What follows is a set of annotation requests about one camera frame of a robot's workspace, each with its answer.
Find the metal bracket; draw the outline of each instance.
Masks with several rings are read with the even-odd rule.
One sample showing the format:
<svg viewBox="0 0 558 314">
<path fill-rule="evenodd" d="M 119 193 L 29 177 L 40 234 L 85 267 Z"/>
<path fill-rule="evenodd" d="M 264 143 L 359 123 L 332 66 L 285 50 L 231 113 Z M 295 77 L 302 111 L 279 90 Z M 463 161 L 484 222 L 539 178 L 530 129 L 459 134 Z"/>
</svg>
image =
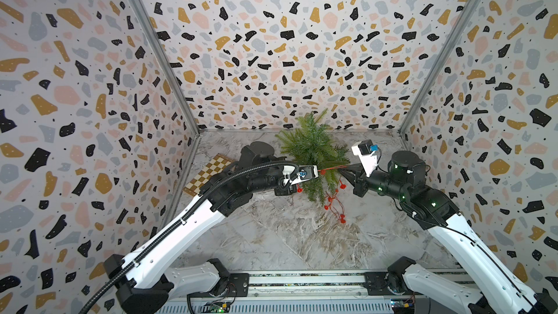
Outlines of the metal bracket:
<svg viewBox="0 0 558 314">
<path fill-rule="evenodd" d="M 248 286 L 250 285 L 250 274 L 248 273 L 231 273 L 229 284 L 233 284 L 229 289 L 227 297 L 247 297 Z M 211 297 L 209 292 L 195 292 L 190 297 Z"/>
<path fill-rule="evenodd" d="M 365 272 L 364 288 L 368 291 L 368 296 L 391 295 L 387 290 L 386 272 Z"/>
</svg>

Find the wire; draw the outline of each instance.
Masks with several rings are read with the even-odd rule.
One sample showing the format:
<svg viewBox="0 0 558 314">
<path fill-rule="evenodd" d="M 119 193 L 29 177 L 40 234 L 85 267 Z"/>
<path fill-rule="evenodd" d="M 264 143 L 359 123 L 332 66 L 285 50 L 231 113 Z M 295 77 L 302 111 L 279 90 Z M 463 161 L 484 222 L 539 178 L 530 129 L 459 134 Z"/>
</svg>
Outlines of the wire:
<svg viewBox="0 0 558 314">
<path fill-rule="evenodd" d="M 188 220 L 188 218 L 191 217 L 191 215 L 194 214 L 194 212 L 196 212 L 196 210 L 201 206 L 201 204 L 203 204 L 207 198 L 211 195 L 211 193 L 213 193 L 214 191 L 216 191 L 217 189 L 219 189 L 220 187 L 222 187 L 223 185 L 226 185 L 227 183 L 229 183 L 230 181 L 237 179 L 239 177 L 242 176 L 246 176 L 248 173 L 252 173 L 252 172 L 256 172 L 256 171 L 261 171 L 263 169 L 269 168 L 269 167 L 275 167 L 275 166 L 293 166 L 295 167 L 295 169 L 292 171 L 291 175 L 289 176 L 289 179 L 291 181 L 294 180 L 295 176 L 297 175 L 298 171 L 300 171 L 300 167 L 293 163 L 293 162 L 288 162 L 285 160 L 280 160 L 280 161 L 274 161 L 274 162 L 269 162 L 269 163 L 262 163 L 262 164 L 258 164 L 258 165 L 254 165 L 245 169 L 242 169 L 238 172 L 233 173 L 232 175 L 230 175 L 227 178 L 221 179 L 219 182 L 217 182 L 216 184 L 214 184 L 213 186 L 211 186 L 211 188 L 209 188 L 192 206 L 191 209 L 189 209 L 184 216 L 182 216 L 179 220 L 177 220 L 176 222 L 174 222 L 170 227 L 168 227 L 167 229 L 164 229 L 161 234 L 153 239 L 152 242 L 149 243 L 149 245 L 147 247 L 145 247 L 145 249 L 143 249 L 142 252 L 139 253 L 139 255 L 137 255 L 135 257 L 135 259 L 133 261 L 131 261 L 130 263 L 128 263 L 128 265 L 126 267 L 124 267 L 120 272 L 118 272 L 113 278 L 109 279 L 108 282 L 105 283 L 105 285 L 103 285 L 88 301 L 87 303 L 83 306 L 83 308 L 81 308 L 81 310 L 79 311 L 79 314 L 87 314 L 87 312 L 94 306 L 94 304 L 112 287 L 112 285 L 114 285 L 115 283 L 117 283 L 118 281 L 120 281 L 120 279 L 122 279 L 126 273 L 128 273 L 132 268 L 134 268 L 137 264 L 139 264 L 139 262 L 141 260 L 143 260 L 143 258 L 145 258 L 145 256 L 147 256 L 149 254 L 149 252 L 151 252 L 158 244 L 161 243 L 161 241 L 163 241 L 169 234 L 171 234 L 174 230 L 176 230 L 179 226 L 182 225 L 182 221 L 186 221 Z"/>
<path fill-rule="evenodd" d="M 429 222 L 429 221 L 418 220 L 418 219 L 415 219 L 415 218 L 413 218 L 413 217 L 411 217 L 411 218 L 414 219 L 414 220 L 417 221 L 417 222 L 420 221 L 420 222 L 428 223 L 428 224 L 430 224 L 430 225 L 432 225 L 432 226 L 435 226 L 435 227 L 442 227 L 442 228 L 444 228 L 444 229 L 451 230 L 451 231 L 453 231 L 453 232 L 455 232 L 455 233 L 457 233 L 457 234 L 461 234 L 461 235 L 463 235 L 465 238 L 469 239 L 469 240 L 473 243 L 473 245 L 475 245 L 476 247 L 480 248 L 480 250 L 488 257 L 488 259 L 490 259 L 490 260 L 492 261 L 492 263 L 494 263 L 494 265 L 500 270 L 500 272 L 502 272 L 502 274 L 503 274 L 503 275 L 506 277 L 506 279 L 512 284 L 512 286 L 513 286 L 517 291 L 519 291 L 519 292 L 521 293 L 521 290 L 516 286 L 516 284 L 513 282 L 513 280 L 509 278 L 509 276 L 506 274 L 506 272 L 504 272 L 504 270 L 499 266 L 499 264 L 496 263 L 496 261 L 488 254 L 488 252 L 486 252 L 486 250 L 485 250 L 484 248 L 480 247 L 480 245 L 477 244 L 477 242 L 476 242 L 475 240 L 472 240 L 472 239 L 471 239 L 470 237 L 468 237 L 467 235 L 465 235 L 465 234 L 463 234 L 463 233 L 461 233 L 461 232 L 459 232 L 459 231 L 456 231 L 455 229 L 452 229 L 452 228 L 450 228 L 450 227 L 445 227 L 445 226 L 442 226 L 442 225 L 440 225 L 440 224 L 432 223 L 432 222 Z M 537 313 L 540 314 L 539 310 L 531 303 L 531 301 L 529 301 L 529 299 L 527 299 L 527 297 L 526 297 L 525 295 L 522 295 L 522 297 L 525 299 L 525 301 L 527 301 L 527 303 L 529 303 L 529 304 L 531 305 L 532 308 L 534 308 L 534 310 L 535 310 Z"/>
</svg>

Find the terrazzo wallpaper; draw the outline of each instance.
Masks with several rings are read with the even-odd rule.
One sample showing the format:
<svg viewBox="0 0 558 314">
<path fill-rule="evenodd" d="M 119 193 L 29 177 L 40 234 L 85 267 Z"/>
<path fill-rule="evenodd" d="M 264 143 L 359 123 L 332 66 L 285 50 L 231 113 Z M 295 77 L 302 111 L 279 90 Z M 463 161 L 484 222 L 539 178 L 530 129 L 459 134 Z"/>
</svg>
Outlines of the terrazzo wallpaper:
<svg viewBox="0 0 558 314">
<path fill-rule="evenodd" d="M 143 0 L 199 127 L 394 129 L 467 0 Z"/>
<path fill-rule="evenodd" d="M 77 313 L 160 226 L 190 129 L 127 0 L 0 0 L 0 39 L 0 312 Z"/>
<path fill-rule="evenodd" d="M 558 299 L 558 0 L 483 0 L 405 134 L 431 184 Z"/>
</svg>

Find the checkerboard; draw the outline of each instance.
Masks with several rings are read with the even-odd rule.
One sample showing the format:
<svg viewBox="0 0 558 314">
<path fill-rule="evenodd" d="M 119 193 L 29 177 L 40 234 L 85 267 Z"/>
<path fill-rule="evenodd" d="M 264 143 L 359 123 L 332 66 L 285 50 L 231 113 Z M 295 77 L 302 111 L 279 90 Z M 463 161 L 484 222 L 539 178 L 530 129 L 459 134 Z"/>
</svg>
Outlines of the checkerboard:
<svg viewBox="0 0 558 314">
<path fill-rule="evenodd" d="M 200 188 L 205 185 L 214 174 L 223 171 L 223 169 L 229 164 L 232 164 L 233 161 L 233 159 L 227 158 L 224 155 L 217 154 L 194 178 L 192 178 L 182 191 L 188 193 L 192 197 L 196 196 L 200 192 Z"/>
</svg>

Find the gray marble surface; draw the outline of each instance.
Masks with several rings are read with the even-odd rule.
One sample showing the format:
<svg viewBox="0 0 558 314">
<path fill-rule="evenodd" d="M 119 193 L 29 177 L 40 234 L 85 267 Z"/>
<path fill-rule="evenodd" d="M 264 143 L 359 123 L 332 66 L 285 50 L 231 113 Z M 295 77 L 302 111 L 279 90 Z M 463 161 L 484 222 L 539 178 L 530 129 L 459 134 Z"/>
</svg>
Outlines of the gray marble surface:
<svg viewBox="0 0 558 314">
<path fill-rule="evenodd" d="M 216 154 L 232 159 L 253 141 L 271 144 L 280 155 L 273 132 L 205 132 L 188 182 Z M 386 168 L 392 153 L 401 150 L 391 133 L 334 132 L 337 143 L 349 147 L 372 139 L 382 150 L 380 166 Z M 352 163 L 357 157 L 348 153 Z M 219 225 L 199 238 L 173 267 L 201 264 L 219 258 L 230 270 L 385 269 L 401 256 L 417 260 L 425 268 L 456 268 L 456 261 L 419 225 L 395 209 L 392 199 L 368 192 L 360 198 L 352 186 L 338 193 L 345 206 L 345 224 L 331 211 L 308 201 L 303 193 L 276 197 L 256 193 Z M 183 193 L 177 211 L 192 197 Z"/>
</svg>

